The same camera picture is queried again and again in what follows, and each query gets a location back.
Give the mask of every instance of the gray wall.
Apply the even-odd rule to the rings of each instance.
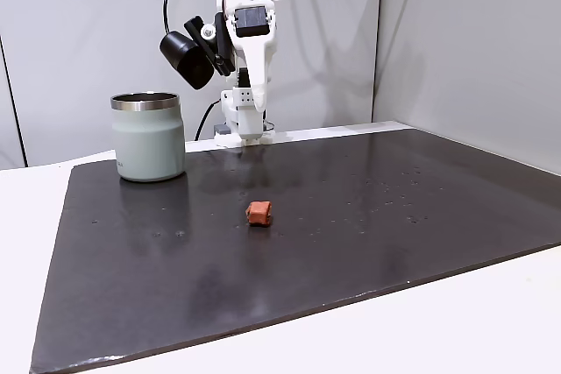
[[[18,131],[11,106],[4,56],[0,51],[0,170],[24,166]]]
[[[374,118],[561,173],[559,0],[381,0]]]
[[[379,0],[283,0],[267,118],[278,131],[371,120]],[[0,29],[30,165],[112,148],[109,98],[181,94],[186,137],[225,80],[192,90],[159,52],[162,0],[0,0]],[[170,0],[170,26],[216,0]],[[203,137],[221,123],[211,113]]]

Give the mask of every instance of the white table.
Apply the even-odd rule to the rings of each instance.
[[[279,134],[277,141],[407,129],[399,123]],[[212,140],[188,152],[218,149]],[[0,172],[0,372],[29,370],[60,212],[73,166]],[[561,248],[216,342],[94,370],[171,372],[561,372]]]

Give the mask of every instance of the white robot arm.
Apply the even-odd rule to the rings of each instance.
[[[217,0],[217,8],[224,14],[237,57],[236,87],[221,97],[226,124],[244,141],[260,139],[268,69],[276,51],[274,1]]]
[[[195,89],[204,87],[215,70],[232,83],[220,98],[226,119],[215,136],[220,145],[264,143],[269,66],[276,51],[274,0],[217,0],[217,10],[214,24],[195,17],[184,25],[190,39],[169,31],[164,0],[167,35],[160,50]]]

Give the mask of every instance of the orange block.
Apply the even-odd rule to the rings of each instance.
[[[252,201],[245,211],[247,221],[250,225],[268,227],[271,225],[271,207],[270,201]]]

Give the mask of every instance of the gray mug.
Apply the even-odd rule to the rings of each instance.
[[[117,170],[131,181],[160,181],[185,172],[179,96],[164,92],[111,98]]]

